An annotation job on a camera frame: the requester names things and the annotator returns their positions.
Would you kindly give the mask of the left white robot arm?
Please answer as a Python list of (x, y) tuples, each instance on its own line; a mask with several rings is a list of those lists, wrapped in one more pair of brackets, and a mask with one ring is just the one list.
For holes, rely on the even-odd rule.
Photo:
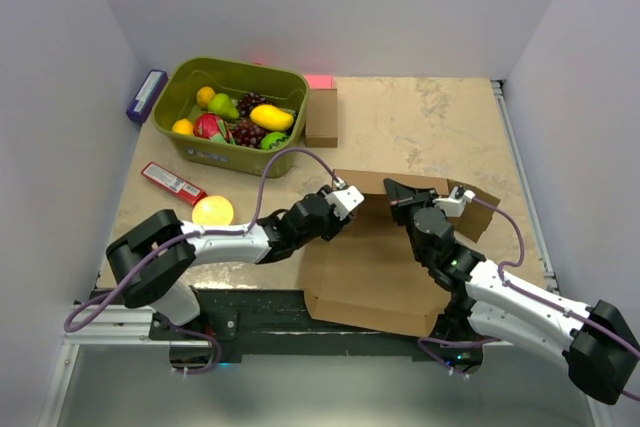
[(226, 227), (183, 222), (164, 209), (112, 242), (106, 257), (127, 308), (150, 306), (183, 338), (196, 339), (206, 330), (207, 315), (194, 290), (181, 280), (188, 268), (282, 261), (315, 239), (333, 239), (363, 202), (354, 186), (324, 186), (289, 209), (253, 224)]

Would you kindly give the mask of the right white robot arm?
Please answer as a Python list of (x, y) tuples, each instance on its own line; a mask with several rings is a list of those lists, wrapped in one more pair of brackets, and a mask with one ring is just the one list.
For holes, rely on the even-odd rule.
[(415, 260), (450, 292), (448, 333), (479, 343), (506, 341), (565, 368), (584, 394), (614, 405), (631, 398), (626, 386), (639, 364), (639, 342), (614, 305), (564, 298), (511, 273), (512, 262), (495, 263), (455, 238), (451, 218), (477, 204), (496, 206), (455, 187), (447, 196), (432, 188), (383, 182), (393, 220), (405, 228)]

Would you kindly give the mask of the large cardboard box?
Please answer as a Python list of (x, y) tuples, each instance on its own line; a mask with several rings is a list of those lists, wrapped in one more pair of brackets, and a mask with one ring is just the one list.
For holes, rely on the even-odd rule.
[(336, 174), (365, 200), (331, 241), (305, 246), (298, 282), (308, 313), (348, 326), (430, 335), (450, 295), (416, 262), (406, 230), (393, 221), (386, 174), (348, 169)]

